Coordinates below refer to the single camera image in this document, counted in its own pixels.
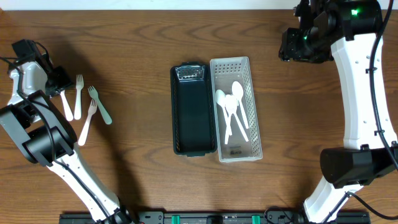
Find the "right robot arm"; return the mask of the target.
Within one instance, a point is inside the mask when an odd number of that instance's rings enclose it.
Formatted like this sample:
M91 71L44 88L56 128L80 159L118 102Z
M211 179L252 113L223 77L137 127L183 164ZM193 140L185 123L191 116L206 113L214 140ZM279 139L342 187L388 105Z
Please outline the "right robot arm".
M397 134L387 109L382 35L390 13L373 0L301 1L300 25L282 35L283 61L336 63L345 114L343 146L320 154L322 178L294 223L360 222L343 205L375 179L397 170Z

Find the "white fork thin handle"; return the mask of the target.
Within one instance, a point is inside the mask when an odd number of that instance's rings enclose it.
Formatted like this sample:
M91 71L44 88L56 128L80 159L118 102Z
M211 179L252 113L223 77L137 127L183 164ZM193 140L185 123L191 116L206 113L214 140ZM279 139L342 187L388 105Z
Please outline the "white fork thin handle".
M97 110L97 102L96 100L92 99L90 103L90 107L88 109L88 116L86 118L86 121L84 123L83 129L81 131L79 140L78 140L78 145L83 146L86 143L87 137L88 137L88 132L90 129L90 123L93 115L96 113Z

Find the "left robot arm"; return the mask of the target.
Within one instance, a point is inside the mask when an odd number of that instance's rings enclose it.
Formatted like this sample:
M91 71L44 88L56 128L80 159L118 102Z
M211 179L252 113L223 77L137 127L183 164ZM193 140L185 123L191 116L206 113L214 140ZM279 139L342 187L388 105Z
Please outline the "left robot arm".
M108 189L81 156L69 121L51 102L73 85L61 66L54 66L40 43L12 44L16 57L2 58L13 81L12 96L1 108L1 127L22 155L57 174L88 208L95 223L133 223L118 196Z

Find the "white fork straight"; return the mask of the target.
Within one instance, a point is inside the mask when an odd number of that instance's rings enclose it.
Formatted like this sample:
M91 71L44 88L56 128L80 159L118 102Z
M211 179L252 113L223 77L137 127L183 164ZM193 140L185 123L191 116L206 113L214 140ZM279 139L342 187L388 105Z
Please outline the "white fork straight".
M74 118L76 120L81 119L82 109L81 109L81 91L84 87L83 75L79 74L76 76L76 100L75 100L75 110Z

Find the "white plastic spoon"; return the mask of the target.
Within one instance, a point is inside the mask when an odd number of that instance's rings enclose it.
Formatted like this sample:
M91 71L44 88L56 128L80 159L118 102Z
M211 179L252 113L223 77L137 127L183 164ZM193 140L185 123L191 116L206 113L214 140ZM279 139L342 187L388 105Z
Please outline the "white plastic spoon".
M231 120L230 117L227 116L225 118L226 122L226 132L225 132L225 137L224 137L224 144L227 145L229 141L229 137L231 136L232 130L231 130Z
M228 124L229 127L231 128L231 118L234 116L235 120L238 124L238 127L240 129L241 134L243 135L243 138L246 142L249 141L246 132L242 126L242 123L240 122L240 119L237 115L237 108L238 108L238 101L234 95L226 95L226 110L228 113Z
M242 98L244 96L244 90L243 90L243 87L240 84L240 82L238 82L238 81L234 81L233 82L233 84L232 84L232 92L233 92L233 95L238 100L245 128L248 129L249 128L248 119L247 119L246 112L244 110L244 106L243 106L243 102L242 102Z
M221 109L223 111L223 115L224 115L224 120L225 118L228 116L227 112L226 112L226 108L225 108L225 93L223 90L216 90L216 103L218 105L221 106Z

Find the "white fork thick handle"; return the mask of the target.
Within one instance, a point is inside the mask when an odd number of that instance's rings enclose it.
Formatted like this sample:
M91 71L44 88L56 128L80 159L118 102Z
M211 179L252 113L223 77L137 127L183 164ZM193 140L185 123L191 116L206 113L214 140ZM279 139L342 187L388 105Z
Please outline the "white fork thick handle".
M104 119L104 122L106 124L111 124L113 122L113 120L110 117L106 108L103 106L102 102L100 101L99 94L98 94L98 91L96 90L96 88L94 86L89 86L88 92L89 92L89 95L92 97L92 99L94 99L97 102L98 108L99 108L100 113Z

